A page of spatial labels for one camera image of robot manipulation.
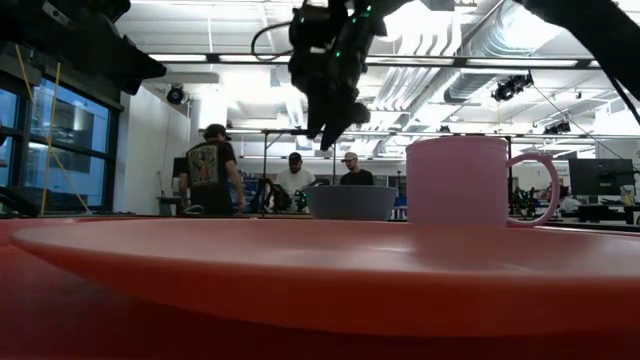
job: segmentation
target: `person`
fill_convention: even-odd
[[[205,215],[233,215],[233,202],[227,185],[231,179],[238,194],[238,209],[246,206],[242,181],[236,169],[236,157],[228,141],[227,131],[220,124],[209,125],[204,142],[186,153],[180,169],[180,187],[191,191],[191,206],[202,206]]]
[[[289,155],[289,168],[281,171],[275,182],[293,198],[297,190],[302,190],[314,181],[316,181],[316,177],[302,168],[302,156],[297,152],[292,152]]]
[[[568,186],[560,187],[560,212],[561,213],[575,213],[578,211],[578,207],[582,205],[580,201],[572,198],[569,194]]]
[[[344,155],[342,162],[349,172],[342,176],[340,185],[373,185],[373,174],[358,166],[358,155],[348,152]]]

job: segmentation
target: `baseball cap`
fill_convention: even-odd
[[[291,154],[289,154],[290,163],[297,164],[301,160],[302,160],[302,155],[300,155],[300,153],[292,152]]]
[[[342,159],[342,162],[347,162],[349,160],[358,160],[358,155],[352,152],[344,154],[344,159]]]
[[[231,141],[231,138],[227,136],[227,129],[225,129],[225,127],[220,124],[211,124],[207,126],[207,128],[204,130],[204,134],[202,134],[205,139],[214,137],[216,135],[222,135],[227,141]]]

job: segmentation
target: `mug handle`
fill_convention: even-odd
[[[549,202],[549,208],[544,215],[533,221],[522,221],[508,218],[507,223],[511,226],[531,227],[545,224],[555,213],[560,200],[560,180],[558,180],[558,172],[556,171],[555,166],[553,166],[553,157],[549,155],[522,154],[508,160],[507,168],[525,160],[538,161],[547,168],[547,171],[549,171],[549,175],[551,175],[551,201]]]

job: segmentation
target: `monitor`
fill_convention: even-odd
[[[630,159],[570,159],[573,195],[619,196],[621,187],[635,186]]]

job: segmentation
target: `pink mug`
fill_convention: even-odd
[[[551,174],[552,197],[536,220],[509,218],[508,169],[524,160],[541,162]],[[523,154],[507,159],[507,142],[485,136],[453,136],[407,147],[409,222],[442,225],[537,226],[558,207],[560,182],[552,157]]]

